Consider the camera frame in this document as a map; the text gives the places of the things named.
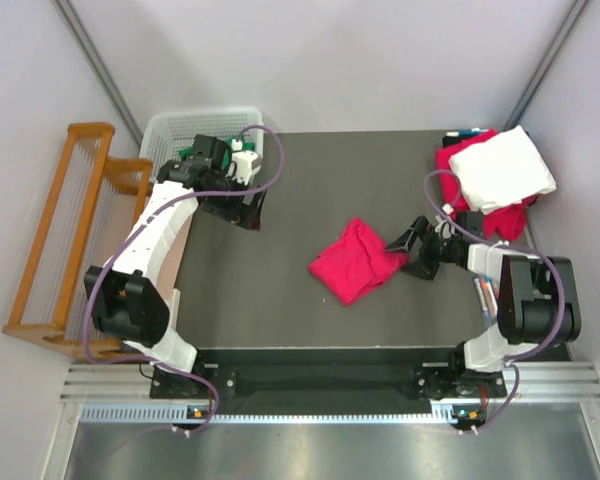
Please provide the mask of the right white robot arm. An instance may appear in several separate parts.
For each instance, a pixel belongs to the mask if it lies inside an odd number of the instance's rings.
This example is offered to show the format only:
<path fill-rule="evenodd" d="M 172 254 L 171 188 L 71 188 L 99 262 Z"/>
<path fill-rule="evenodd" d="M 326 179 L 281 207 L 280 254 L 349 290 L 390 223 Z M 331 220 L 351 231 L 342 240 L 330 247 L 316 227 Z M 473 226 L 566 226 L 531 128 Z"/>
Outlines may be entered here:
<path fill-rule="evenodd" d="M 460 343 L 444 367 L 421 365 L 414 371 L 418 394 L 432 400 L 506 395 L 503 367 L 508 358 L 530 352 L 541 343 L 559 346 L 581 332 L 581 316 L 572 263 L 554 257 L 483 243 L 483 216 L 460 212 L 457 223 L 419 216 L 386 247 L 410 260 L 404 273 L 431 281 L 441 264 L 473 273 L 488 326 L 481 335 Z"/>

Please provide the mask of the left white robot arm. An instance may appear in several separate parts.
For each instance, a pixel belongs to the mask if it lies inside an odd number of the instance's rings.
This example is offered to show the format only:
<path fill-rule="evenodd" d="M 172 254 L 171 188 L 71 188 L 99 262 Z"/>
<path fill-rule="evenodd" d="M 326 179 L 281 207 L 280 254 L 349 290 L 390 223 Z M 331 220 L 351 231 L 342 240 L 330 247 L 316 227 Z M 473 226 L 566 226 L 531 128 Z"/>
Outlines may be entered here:
<path fill-rule="evenodd" d="M 100 333 L 142 353 L 164 370 L 185 396 L 206 387 L 197 349 L 175 330 L 176 306 L 157 288 L 163 263 L 197 210 L 245 230 L 259 230 L 266 197 L 254 179 L 262 157 L 242 135 L 228 140 L 198 134 L 157 174 L 149 201 L 121 250 L 84 276 L 87 314 Z"/>

